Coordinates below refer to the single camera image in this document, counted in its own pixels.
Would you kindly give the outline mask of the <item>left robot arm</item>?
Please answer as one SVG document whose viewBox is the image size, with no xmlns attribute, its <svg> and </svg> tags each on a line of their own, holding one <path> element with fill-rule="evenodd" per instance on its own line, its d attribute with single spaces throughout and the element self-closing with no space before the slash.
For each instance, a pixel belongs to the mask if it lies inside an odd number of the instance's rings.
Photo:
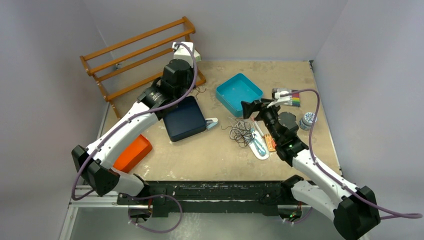
<svg viewBox="0 0 424 240">
<path fill-rule="evenodd" d="M 117 170 L 116 160 L 145 130 L 171 112 L 195 88 L 196 63 L 172 59 L 134 102 L 128 112 L 104 135 L 88 146 L 76 145 L 71 150 L 77 178 L 91 187 L 90 193 L 104 196 L 115 191 L 129 195 L 138 205 L 146 203 L 149 191 L 143 180 Z"/>
</svg>

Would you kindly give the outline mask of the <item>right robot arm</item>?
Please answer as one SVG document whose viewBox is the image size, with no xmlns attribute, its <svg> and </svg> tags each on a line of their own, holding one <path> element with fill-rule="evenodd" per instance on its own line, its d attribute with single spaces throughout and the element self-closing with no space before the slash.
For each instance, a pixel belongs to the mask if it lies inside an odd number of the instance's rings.
<svg viewBox="0 0 424 240">
<path fill-rule="evenodd" d="M 368 187 L 358 187 L 325 165 L 311 152 L 311 144 L 297 135 L 296 116 L 280 113 L 279 106 L 270 106 L 262 98 L 252 102 L 242 101 L 244 119 L 256 112 L 256 121 L 262 121 L 275 142 L 278 157 L 303 173 L 315 186 L 300 180 L 281 189 L 280 196 L 288 204 L 296 200 L 306 203 L 333 222 L 337 232 L 346 240 L 363 240 L 365 235 L 381 223 L 375 193 Z"/>
</svg>

